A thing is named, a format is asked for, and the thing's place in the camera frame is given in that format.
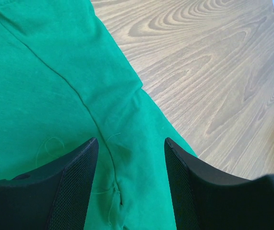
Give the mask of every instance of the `wood grain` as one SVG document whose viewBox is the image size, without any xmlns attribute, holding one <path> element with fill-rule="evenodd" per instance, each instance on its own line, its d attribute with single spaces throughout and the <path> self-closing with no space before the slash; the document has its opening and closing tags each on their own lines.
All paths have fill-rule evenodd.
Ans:
<svg viewBox="0 0 274 230">
<path fill-rule="evenodd" d="M 209 164 L 274 173 L 272 0 L 93 0 L 153 100 Z"/>
</svg>

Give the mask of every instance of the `stitching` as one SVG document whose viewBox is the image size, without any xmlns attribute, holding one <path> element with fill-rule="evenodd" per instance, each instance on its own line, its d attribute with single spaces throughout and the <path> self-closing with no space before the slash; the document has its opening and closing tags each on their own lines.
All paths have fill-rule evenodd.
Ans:
<svg viewBox="0 0 274 230">
<path fill-rule="evenodd" d="M 59 77 L 61 77 L 63 80 L 65 80 L 65 82 L 69 85 L 69 87 L 77 94 L 77 96 L 79 97 L 81 103 L 84 105 L 84 107 L 87 109 L 87 111 L 89 112 L 91 118 L 93 119 L 97 129 L 98 129 L 98 132 L 100 134 L 100 136 L 102 137 L 102 140 L 106 146 L 106 148 L 108 149 L 108 152 L 109 152 L 109 155 L 111 157 L 111 161 L 112 161 L 112 165 L 113 165 L 113 169 L 114 169 L 114 179 L 115 179 L 115 185 L 116 185 L 116 189 L 118 190 L 118 193 L 120 193 L 119 191 L 119 183 L 117 181 L 117 173 L 116 173 L 116 169 L 115 169 L 115 163 L 114 163 L 114 159 L 112 157 L 112 154 L 111 154 L 111 151 L 109 149 L 109 146 L 107 145 L 107 141 L 104 139 L 104 136 L 102 134 L 102 131 L 100 130 L 99 126 L 97 125 L 97 122 L 96 120 L 94 119 L 92 113 L 90 112 L 89 108 L 87 107 L 87 105 L 84 103 L 84 101 L 82 100 L 82 97 L 81 95 L 78 93 L 78 91 L 65 79 L 65 77 L 61 76 L 57 71 L 55 71 L 53 68 L 51 68 L 47 63 L 45 63 L 27 44 L 25 44 L 23 41 L 21 41 L 18 37 L 16 37 L 9 29 L 7 29 L 0 21 L 0 24 L 3 26 L 3 28 L 5 30 L 7 30 L 15 39 L 17 39 L 19 42 L 21 42 L 25 47 L 27 47 L 29 49 L 29 51 L 31 53 L 34 54 L 35 57 L 37 57 L 46 67 L 48 67 L 51 71 L 53 71 L 54 73 L 56 73 Z"/>
</svg>

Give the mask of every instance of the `light wooden surface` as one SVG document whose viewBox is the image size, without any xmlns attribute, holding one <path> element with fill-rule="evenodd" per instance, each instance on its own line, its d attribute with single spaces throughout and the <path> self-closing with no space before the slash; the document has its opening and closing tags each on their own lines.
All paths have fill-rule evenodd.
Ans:
<svg viewBox="0 0 274 230">
<path fill-rule="evenodd" d="M 144 89 L 202 160 L 274 173 L 272 0 L 93 0 Z"/>
</svg>

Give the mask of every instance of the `green fabric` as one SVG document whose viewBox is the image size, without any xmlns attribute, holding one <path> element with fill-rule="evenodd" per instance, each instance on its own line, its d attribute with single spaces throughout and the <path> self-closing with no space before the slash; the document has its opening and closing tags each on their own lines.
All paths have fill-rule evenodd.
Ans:
<svg viewBox="0 0 274 230">
<path fill-rule="evenodd" d="M 164 139 L 194 153 L 141 87 L 89 0 L 0 2 L 0 179 L 96 137 L 85 229 L 175 229 Z"/>
</svg>

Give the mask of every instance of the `black mesh panel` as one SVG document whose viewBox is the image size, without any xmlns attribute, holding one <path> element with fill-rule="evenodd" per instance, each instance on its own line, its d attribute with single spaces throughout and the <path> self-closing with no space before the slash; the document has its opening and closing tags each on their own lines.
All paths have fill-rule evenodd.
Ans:
<svg viewBox="0 0 274 230">
<path fill-rule="evenodd" d="M 89 204 L 96 167 L 95 143 L 71 162 L 63 172 L 48 230 L 81 230 Z"/>
<path fill-rule="evenodd" d="M 193 194 L 184 165 L 169 145 L 165 145 L 165 154 L 173 209 L 177 214 L 176 226 L 178 229 L 199 230 Z"/>
</svg>

